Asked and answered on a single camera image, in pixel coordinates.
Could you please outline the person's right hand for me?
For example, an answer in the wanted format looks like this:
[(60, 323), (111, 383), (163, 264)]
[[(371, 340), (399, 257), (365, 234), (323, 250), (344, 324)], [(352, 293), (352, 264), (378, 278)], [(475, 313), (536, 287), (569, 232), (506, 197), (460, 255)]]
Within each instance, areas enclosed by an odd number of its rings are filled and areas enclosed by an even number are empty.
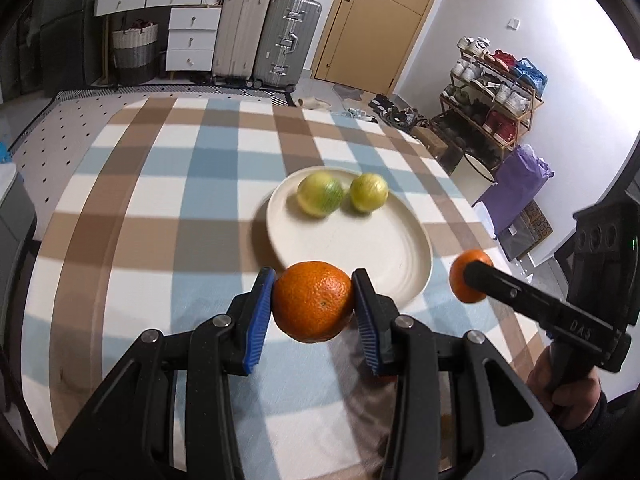
[(550, 388), (551, 378), (550, 347), (546, 347), (529, 373), (526, 385), (548, 413), (555, 408), (560, 410), (559, 416), (555, 419), (559, 427), (573, 430), (582, 426), (600, 400), (602, 390), (597, 369), (593, 367), (577, 382), (555, 389)]

